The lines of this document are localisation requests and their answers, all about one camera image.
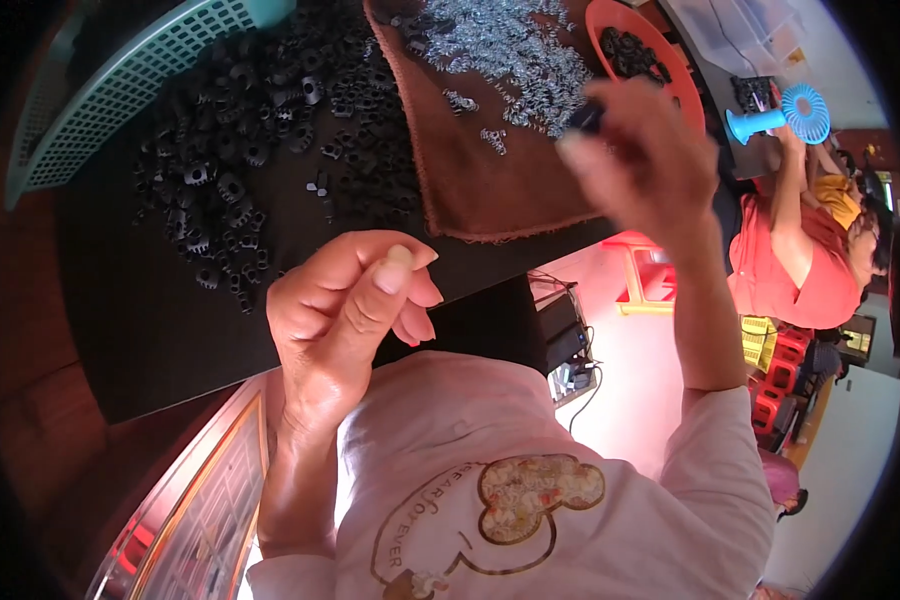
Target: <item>yellow basket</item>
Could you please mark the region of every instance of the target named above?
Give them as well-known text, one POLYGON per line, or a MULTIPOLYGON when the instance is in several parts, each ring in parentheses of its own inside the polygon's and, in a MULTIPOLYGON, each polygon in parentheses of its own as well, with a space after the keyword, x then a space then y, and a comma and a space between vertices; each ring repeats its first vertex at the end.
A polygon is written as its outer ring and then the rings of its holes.
POLYGON ((744 361, 767 373, 777 347, 777 330, 770 317, 741 317, 740 330, 744 342, 744 361))

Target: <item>white wall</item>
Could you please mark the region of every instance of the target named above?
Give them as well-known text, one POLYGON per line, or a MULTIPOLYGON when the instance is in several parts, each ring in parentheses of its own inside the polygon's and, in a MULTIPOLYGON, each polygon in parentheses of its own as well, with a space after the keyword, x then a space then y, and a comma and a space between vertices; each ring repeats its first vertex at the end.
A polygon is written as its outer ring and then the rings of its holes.
POLYGON ((860 59, 821 0, 788 0, 806 30, 800 48, 826 101, 833 129, 883 129, 887 117, 860 59))
POLYGON ((894 337, 890 329, 890 299, 886 295, 870 294, 866 302, 857 309, 857 313, 876 318, 866 368, 891 378, 899 378, 900 358, 894 356, 894 337))
POLYGON ((834 386, 800 470, 810 497, 776 525, 768 584, 808 592, 821 579, 874 493, 899 411, 900 379, 852 366, 834 386))

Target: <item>brown towel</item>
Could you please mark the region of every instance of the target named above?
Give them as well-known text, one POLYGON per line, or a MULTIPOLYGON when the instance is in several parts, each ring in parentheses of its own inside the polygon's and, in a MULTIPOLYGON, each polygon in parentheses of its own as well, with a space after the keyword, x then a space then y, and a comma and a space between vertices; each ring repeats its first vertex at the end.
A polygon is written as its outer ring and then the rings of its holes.
MULTIPOLYGON (((403 99, 428 233, 471 242, 504 242, 597 217, 557 156, 553 140, 504 121, 503 98, 479 73, 438 72, 407 51, 399 30, 373 17, 373 9, 393 15, 396 10, 390 9, 402 4, 363 0, 403 99), (454 116, 444 89, 474 99, 480 109, 454 116), (480 138, 484 128, 506 130, 505 155, 480 138)), ((576 28, 562 31, 560 41, 573 45, 587 67, 603 76, 585 26, 588 0, 564 0, 564 4, 576 28)))

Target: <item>orange plastic bowl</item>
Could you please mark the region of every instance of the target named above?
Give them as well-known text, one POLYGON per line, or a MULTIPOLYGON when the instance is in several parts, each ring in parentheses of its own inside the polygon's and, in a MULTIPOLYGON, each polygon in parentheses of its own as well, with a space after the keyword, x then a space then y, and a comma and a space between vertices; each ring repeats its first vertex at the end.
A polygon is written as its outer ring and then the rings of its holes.
POLYGON ((608 27, 616 27, 620 33, 630 32, 643 41, 643 45, 652 48, 660 63, 670 71, 671 83, 663 86, 663 90, 679 99, 683 118, 691 127, 707 131, 704 122, 704 105, 697 93, 697 86, 684 66, 684 60, 675 51, 650 21, 640 16, 636 10, 624 6, 616 0, 593 0, 586 7, 586 30, 590 34, 590 42, 603 63, 606 75, 614 82, 620 81, 616 76, 604 53, 600 50, 600 33, 608 27))

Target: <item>red plastic stool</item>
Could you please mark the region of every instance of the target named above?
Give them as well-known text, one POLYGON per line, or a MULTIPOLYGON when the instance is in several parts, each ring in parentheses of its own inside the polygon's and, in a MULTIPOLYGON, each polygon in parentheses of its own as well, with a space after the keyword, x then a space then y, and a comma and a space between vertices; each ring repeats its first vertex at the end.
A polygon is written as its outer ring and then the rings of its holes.
POLYGON ((777 420, 780 402, 785 396, 786 393, 783 390, 775 388, 767 382, 761 383, 757 387, 753 412, 750 413, 753 433, 766 434, 774 431, 774 421, 777 420))
POLYGON ((776 344, 778 346, 787 346, 800 353, 800 360, 804 360, 804 354, 807 352, 807 346, 813 341, 813 329, 801 329, 792 325, 786 329, 780 329, 776 335, 776 344))
POLYGON ((797 385, 797 368, 804 362, 804 354, 789 345, 778 344, 773 349, 767 368, 767 383, 783 394, 790 394, 797 385))
POLYGON ((673 265, 638 260, 637 255, 652 256, 663 250, 645 235, 623 231, 600 242, 600 247, 624 251, 626 290, 617 298, 621 315, 632 313, 673 314, 677 297, 677 275, 673 265))

